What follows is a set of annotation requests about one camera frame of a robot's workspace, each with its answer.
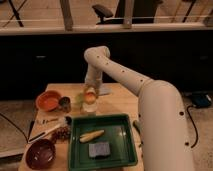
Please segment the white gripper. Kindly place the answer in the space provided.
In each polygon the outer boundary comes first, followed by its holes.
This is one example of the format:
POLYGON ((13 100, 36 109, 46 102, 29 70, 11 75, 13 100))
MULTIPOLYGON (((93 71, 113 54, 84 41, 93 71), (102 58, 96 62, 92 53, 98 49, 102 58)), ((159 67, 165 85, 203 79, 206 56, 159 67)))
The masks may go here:
MULTIPOLYGON (((98 99, 100 96, 100 90, 99 87, 102 84, 102 73, 101 72, 88 72, 85 77, 85 84, 88 86, 93 86, 95 87, 95 93, 96 93, 96 98, 98 99)), ((85 86, 83 88, 82 96, 83 100, 88 100, 89 94, 88 94, 88 89, 89 87, 85 86)))

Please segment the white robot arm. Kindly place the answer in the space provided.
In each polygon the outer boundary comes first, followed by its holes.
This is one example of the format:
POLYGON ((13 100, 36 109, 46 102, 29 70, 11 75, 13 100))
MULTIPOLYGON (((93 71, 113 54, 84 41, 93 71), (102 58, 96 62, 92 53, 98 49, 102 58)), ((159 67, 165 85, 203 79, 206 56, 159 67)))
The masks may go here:
POLYGON ((145 171, 195 171, 182 97, 177 88, 110 59, 106 46, 84 52, 85 84, 100 88, 107 74, 138 97, 140 138, 145 171))

